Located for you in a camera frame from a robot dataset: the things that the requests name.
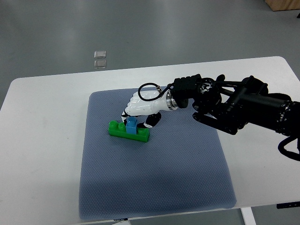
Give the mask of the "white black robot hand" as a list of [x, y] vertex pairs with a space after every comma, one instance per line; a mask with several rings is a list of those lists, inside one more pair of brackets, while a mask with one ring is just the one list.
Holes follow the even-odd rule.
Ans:
[[122, 122], [128, 117], [146, 116], [146, 121], [139, 123], [139, 128], [152, 128], [161, 120], [161, 111], [174, 111], [178, 106], [168, 90], [161, 97], [156, 90], [135, 92], [121, 115]]

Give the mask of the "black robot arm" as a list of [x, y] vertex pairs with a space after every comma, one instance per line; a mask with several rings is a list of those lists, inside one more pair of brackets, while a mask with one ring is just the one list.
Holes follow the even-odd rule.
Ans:
[[213, 80], [197, 74], [176, 78], [169, 88], [179, 108], [186, 108], [193, 99], [193, 118], [202, 124], [235, 135], [251, 123], [285, 135], [279, 152], [299, 161], [299, 153], [285, 149], [300, 139], [300, 104], [289, 95], [269, 93], [268, 85], [253, 76], [234, 82], [226, 81], [224, 75]]

